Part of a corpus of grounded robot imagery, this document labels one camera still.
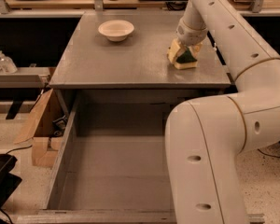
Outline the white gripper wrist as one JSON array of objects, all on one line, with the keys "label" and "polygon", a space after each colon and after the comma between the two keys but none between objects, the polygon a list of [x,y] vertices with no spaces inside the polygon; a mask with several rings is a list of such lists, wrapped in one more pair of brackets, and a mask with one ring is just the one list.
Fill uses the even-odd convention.
[{"label": "white gripper wrist", "polygon": [[203,46],[202,41],[206,38],[207,29],[192,29],[186,25],[183,19],[180,19],[176,28],[176,35],[177,38],[172,41],[167,50],[167,58],[170,63],[175,63],[177,58],[186,51],[185,46],[190,46],[190,53],[196,58]]}]

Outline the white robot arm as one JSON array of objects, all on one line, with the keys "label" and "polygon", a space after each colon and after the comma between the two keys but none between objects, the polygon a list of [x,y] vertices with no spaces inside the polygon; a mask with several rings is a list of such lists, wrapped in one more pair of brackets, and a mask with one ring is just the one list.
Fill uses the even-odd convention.
[{"label": "white robot arm", "polygon": [[177,224],[249,224],[236,156],[280,141],[280,56],[228,0],[189,0],[177,33],[209,32],[237,91],[188,100],[170,113],[165,150]]}]

